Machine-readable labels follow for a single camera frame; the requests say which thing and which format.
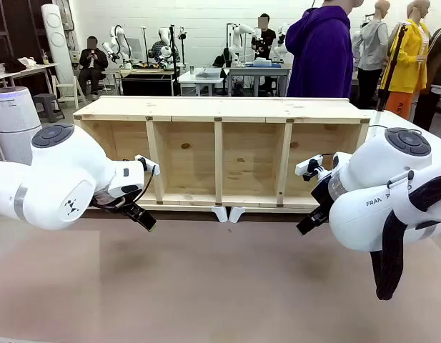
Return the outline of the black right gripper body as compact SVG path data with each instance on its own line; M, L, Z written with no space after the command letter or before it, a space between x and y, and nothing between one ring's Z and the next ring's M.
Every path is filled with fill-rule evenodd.
M317 186L312 190L311 195L317 201L319 206L312 211L312 216L327 217L334 204L334 200L329 194L330 177L319 180Z

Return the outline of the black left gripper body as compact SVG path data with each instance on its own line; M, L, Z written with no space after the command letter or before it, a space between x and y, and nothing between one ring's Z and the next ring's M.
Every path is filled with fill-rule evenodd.
M108 212L142 212L142 208L135 203L137 195L137 192L132 192L116 199L94 197L89 206Z

